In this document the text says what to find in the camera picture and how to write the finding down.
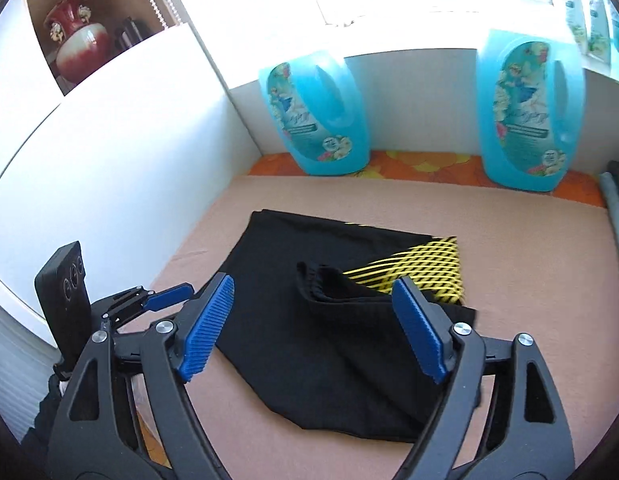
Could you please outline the black shorts with yellow stripes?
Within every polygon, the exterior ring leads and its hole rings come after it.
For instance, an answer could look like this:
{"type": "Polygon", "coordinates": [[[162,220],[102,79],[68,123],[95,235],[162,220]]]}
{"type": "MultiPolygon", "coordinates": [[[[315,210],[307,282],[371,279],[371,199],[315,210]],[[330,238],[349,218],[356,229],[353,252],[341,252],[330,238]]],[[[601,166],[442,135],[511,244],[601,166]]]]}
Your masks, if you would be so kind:
{"type": "Polygon", "coordinates": [[[236,284],[220,352],[271,411],[306,430],[418,440],[441,389],[392,307],[407,276],[455,322],[463,303],[454,237],[264,209],[221,265],[236,284]]]}

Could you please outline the right blue detergent bottle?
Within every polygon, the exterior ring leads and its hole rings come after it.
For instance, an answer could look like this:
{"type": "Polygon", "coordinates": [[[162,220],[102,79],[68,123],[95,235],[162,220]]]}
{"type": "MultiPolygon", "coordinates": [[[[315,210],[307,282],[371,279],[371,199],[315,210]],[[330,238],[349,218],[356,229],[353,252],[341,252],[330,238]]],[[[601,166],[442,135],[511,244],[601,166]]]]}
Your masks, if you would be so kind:
{"type": "Polygon", "coordinates": [[[569,170],[586,82],[571,30],[492,29],[477,50],[477,129],[486,176],[515,190],[553,191],[569,170]]]}

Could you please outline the white wardrobe cabinet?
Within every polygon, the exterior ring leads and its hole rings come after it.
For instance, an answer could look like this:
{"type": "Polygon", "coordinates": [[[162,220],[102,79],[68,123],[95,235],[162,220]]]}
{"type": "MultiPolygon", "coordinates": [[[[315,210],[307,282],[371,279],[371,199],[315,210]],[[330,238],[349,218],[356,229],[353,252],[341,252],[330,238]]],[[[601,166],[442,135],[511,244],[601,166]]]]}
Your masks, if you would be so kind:
{"type": "Polygon", "coordinates": [[[82,246],[92,298],[149,285],[259,151],[189,25],[63,93],[27,0],[0,13],[0,307],[52,341],[34,287],[82,246]]]}

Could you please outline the orange floral bed sheet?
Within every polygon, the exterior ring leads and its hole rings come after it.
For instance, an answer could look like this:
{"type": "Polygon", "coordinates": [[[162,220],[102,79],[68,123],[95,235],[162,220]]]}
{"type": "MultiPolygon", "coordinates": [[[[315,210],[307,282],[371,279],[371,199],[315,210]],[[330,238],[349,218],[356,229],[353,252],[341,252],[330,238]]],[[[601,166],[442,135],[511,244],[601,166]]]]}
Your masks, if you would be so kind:
{"type": "MultiPolygon", "coordinates": [[[[248,174],[259,177],[306,177],[288,153],[262,156],[248,174]]],[[[486,176],[479,155],[457,153],[373,151],[369,164],[352,177],[503,188],[486,176]]],[[[605,206],[598,178],[574,170],[569,170],[547,195],[595,207],[605,206]]]]}

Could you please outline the red white ceramic vase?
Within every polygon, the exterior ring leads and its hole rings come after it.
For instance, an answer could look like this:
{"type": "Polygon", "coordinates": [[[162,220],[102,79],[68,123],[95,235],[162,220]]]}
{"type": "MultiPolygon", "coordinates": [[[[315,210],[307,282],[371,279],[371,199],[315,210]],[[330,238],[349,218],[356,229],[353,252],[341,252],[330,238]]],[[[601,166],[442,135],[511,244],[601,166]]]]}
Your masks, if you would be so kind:
{"type": "Polygon", "coordinates": [[[112,38],[103,24],[93,21],[87,0],[59,1],[44,19],[44,28],[58,45],[55,65],[72,84],[80,84],[111,60],[112,38]]]}

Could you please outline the peach towel on bed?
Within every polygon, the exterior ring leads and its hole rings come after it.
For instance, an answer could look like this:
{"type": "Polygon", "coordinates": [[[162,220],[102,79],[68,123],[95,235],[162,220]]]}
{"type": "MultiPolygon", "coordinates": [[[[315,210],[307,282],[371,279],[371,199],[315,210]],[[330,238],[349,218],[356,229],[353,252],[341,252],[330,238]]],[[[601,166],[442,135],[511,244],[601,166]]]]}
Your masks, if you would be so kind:
{"type": "MultiPolygon", "coordinates": [[[[454,235],[468,306],[483,335],[531,334],[561,396],[578,462],[619,414],[619,257],[608,213],[547,195],[363,178],[239,177],[153,281],[203,285],[255,210],[454,235]]],[[[402,443],[304,431],[270,412],[219,353],[189,385],[236,479],[388,479],[402,443]]]]}

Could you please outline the left blue detergent bottle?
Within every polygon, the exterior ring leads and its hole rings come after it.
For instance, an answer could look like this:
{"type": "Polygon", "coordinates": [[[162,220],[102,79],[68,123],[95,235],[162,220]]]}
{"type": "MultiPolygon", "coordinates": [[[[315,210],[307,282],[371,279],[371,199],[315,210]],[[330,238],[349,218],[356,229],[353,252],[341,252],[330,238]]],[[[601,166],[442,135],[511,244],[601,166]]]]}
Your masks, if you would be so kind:
{"type": "Polygon", "coordinates": [[[305,174],[355,174],[369,164],[363,98],[344,58],[329,51],[293,58],[258,74],[285,148],[305,174]]]}

